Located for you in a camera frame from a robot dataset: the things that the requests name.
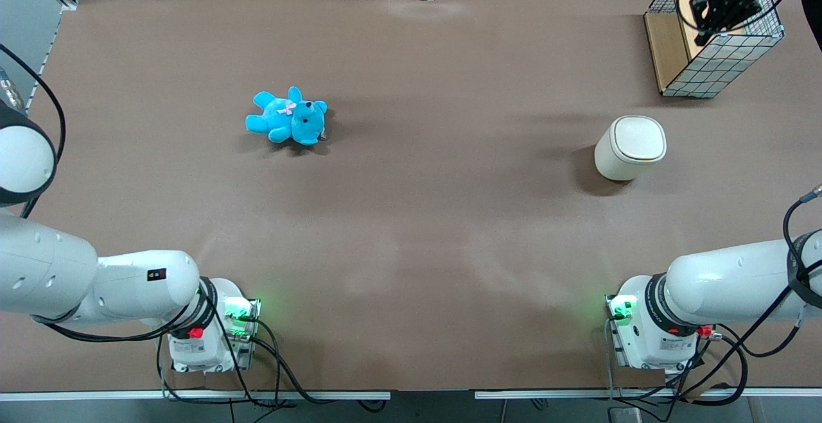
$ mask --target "wire cage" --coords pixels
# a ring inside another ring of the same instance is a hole
[[[645,22],[654,16],[678,16],[676,0],[654,0],[645,12]],[[734,81],[751,64],[768,52],[785,36],[776,8],[771,10],[773,0],[758,0],[763,11],[769,11],[761,19],[744,26],[742,33],[720,33],[711,38],[687,65],[681,68],[671,81],[662,78],[661,64],[654,56],[654,70],[657,72],[658,86],[663,96],[690,96],[690,98],[714,98]],[[649,40],[654,49],[650,26],[647,26]]]

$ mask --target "pink bow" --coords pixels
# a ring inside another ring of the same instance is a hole
[[[291,115],[291,109],[293,109],[296,106],[297,106],[297,104],[295,104],[291,101],[286,101],[285,102],[285,108],[277,110],[277,113],[285,113],[285,115]]]

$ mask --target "warning label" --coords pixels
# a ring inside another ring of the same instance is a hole
[[[206,343],[202,340],[174,341],[174,352],[188,352],[197,354],[205,352]]]
[[[693,346],[693,342],[687,338],[660,339],[660,350],[687,350]]]

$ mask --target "table surface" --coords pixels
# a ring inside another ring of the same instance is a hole
[[[783,42],[695,101],[657,93],[649,2],[83,0],[44,73],[68,136],[33,219],[234,280],[305,388],[602,388],[604,295],[681,254],[778,238],[822,162],[822,55],[798,4]],[[313,150],[244,130],[256,92],[291,84],[331,108]],[[55,132],[44,93],[30,113]],[[624,115],[657,119],[669,150],[614,184],[593,145]],[[4,392],[157,387],[150,343],[72,342],[8,313],[0,329]],[[801,352],[820,339],[807,323],[749,384],[819,387]],[[621,385],[660,382],[632,371]],[[249,380],[270,388],[270,364]]]

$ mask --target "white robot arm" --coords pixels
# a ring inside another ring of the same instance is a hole
[[[56,164],[43,130],[0,104],[0,206],[37,198]],[[94,335],[69,329],[142,320],[168,332],[177,371],[220,372],[235,370],[235,358],[250,367],[259,301],[201,277],[182,251],[98,257],[84,239],[0,209],[0,310],[83,341]]]
[[[819,189],[812,194],[815,198]],[[822,230],[799,237],[794,245],[806,268],[822,260]],[[617,359],[621,365],[677,374],[695,355],[700,327],[754,322],[788,285],[793,290],[768,320],[799,323],[822,315],[814,300],[822,293],[822,272],[812,270],[798,285],[792,281],[793,262],[787,242],[779,239],[688,254],[675,259],[666,273],[631,277],[607,301]]]

